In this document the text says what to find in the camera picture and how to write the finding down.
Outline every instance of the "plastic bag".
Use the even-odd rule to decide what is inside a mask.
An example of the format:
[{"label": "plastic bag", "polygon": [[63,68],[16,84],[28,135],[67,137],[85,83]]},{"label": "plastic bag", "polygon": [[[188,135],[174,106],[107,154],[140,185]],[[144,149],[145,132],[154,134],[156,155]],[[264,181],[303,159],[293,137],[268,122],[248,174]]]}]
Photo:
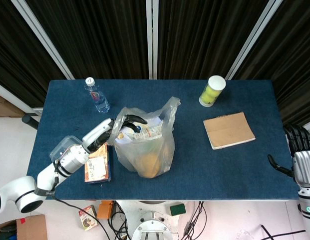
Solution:
[{"label": "plastic bag", "polygon": [[[172,131],[178,105],[180,99],[171,97],[155,112],[126,107],[120,111],[107,144],[115,146],[121,164],[149,179],[169,171],[175,151]],[[140,133],[127,127],[121,129],[126,115],[140,116],[148,124],[134,122]]]}]

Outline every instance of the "blue tablecloth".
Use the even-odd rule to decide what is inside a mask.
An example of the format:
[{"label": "blue tablecloth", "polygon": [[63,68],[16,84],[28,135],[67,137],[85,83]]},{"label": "blue tablecloth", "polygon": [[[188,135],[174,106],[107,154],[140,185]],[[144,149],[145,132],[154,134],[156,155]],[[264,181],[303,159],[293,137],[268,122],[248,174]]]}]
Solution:
[{"label": "blue tablecloth", "polygon": [[[84,80],[50,82],[31,155],[28,175],[51,163],[49,153],[67,135],[81,139],[106,118],[116,118],[123,107],[146,112],[161,108],[175,96],[181,99],[174,124],[176,144],[169,172],[153,179],[129,172],[113,147],[111,182],[87,184],[82,167],[56,189],[62,199],[112,200],[251,200],[297,199],[298,186],[268,163],[291,166],[282,122],[270,80],[227,81],[212,107],[198,98],[205,80],[96,80],[111,109],[98,113]],[[203,120],[243,111],[256,140],[212,150]]]}]

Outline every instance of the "plastic water bottle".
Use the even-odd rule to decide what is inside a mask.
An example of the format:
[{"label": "plastic water bottle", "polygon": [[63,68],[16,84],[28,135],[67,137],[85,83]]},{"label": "plastic water bottle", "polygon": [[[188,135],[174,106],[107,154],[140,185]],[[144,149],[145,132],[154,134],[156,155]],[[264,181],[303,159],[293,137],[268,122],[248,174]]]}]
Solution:
[{"label": "plastic water bottle", "polygon": [[85,89],[89,91],[89,94],[95,102],[97,110],[103,114],[107,113],[110,109],[109,103],[105,95],[99,89],[99,86],[95,85],[95,80],[92,77],[88,77],[85,82],[87,84]]}]

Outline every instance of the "floor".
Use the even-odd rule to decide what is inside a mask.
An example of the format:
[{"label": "floor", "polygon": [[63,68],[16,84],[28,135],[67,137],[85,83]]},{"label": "floor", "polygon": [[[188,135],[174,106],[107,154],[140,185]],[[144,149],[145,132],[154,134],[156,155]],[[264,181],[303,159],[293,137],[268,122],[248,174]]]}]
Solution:
[{"label": "floor", "polygon": [[[0,188],[7,182],[25,176],[31,155],[36,130],[21,122],[20,118],[0,118]],[[74,200],[71,204],[98,207],[99,201]],[[186,204],[187,213],[179,220],[179,235],[191,217],[196,202]],[[205,209],[208,221],[198,240],[260,240],[267,237],[261,229],[263,224],[275,235],[303,230],[302,217],[297,210],[297,201],[207,201]],[[36,211],[21,214],[13,202],[9,202],[0,215],[0,223],[29,215],[46,216],[49,240],[89,239],[105,240],[100,227],[87,232],[81,227],[77,210],[53,200],[47,200]],[[201,216],[195,235],[201,231],[204,220]],[[114,234],[106,221],[101,221],[111,239]],[[279,237],[280,240],[310,240],[305,232]]]}]

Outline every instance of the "notebook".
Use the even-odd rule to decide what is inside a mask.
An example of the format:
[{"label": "notebook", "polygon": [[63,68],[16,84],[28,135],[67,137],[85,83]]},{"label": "notebook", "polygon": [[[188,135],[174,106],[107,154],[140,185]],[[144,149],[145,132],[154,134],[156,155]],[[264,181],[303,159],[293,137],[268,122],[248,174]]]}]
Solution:
[{"label": "notebook", "polygon": [[204,126],[214,150],[256,139],[243,112],[204,120]]}]

